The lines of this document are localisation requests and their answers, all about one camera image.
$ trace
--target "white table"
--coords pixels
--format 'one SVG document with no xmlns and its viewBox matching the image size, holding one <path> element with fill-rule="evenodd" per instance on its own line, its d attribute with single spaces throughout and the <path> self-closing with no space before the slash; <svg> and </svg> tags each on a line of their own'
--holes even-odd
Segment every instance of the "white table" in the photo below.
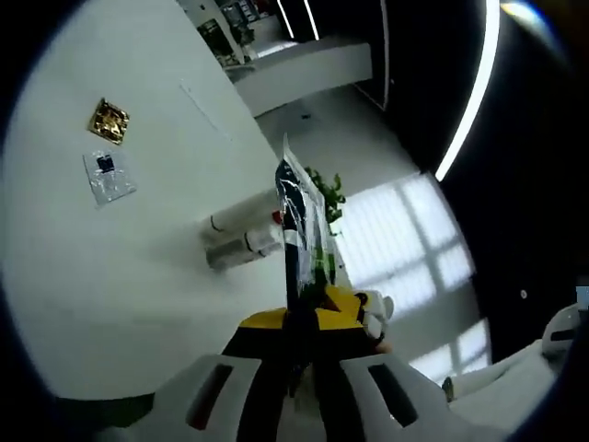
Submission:
<svg viewBox="0 0 589 442">
<path fill-rule="evenodd" d="M 138 191 L 97 209 L 82 156 L 114 147 L 86 129 L 101 97 L 131 115 Z M 55 394 L 147 393 L 284 305 L 281 253 L 215 274 L 196 231 L 272 186 L 276 164 L 174 0 L 91 0 L 71 17 L 22 92 L 2 172 L 3 284 Z"/>
</svg>

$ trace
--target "plastic bag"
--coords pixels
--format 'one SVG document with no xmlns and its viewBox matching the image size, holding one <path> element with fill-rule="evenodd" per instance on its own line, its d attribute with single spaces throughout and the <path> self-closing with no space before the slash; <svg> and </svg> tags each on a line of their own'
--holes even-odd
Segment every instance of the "plastic bag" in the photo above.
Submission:
<svg viewBox="0 0 589 442">
<path fill-rule="evenodd" d="M 283 147 L 275 179 L 283 214 L 287 307 L 302 299 L 318 307 L 334 272 L 325 199 L 291 152 L 286 134 Z"/>
<path fill-rule="evenodd" d="M 85 154 L 84 165 L 98 206 L 137 190 L 121 150 L 102 149 Z"/>
</svg>

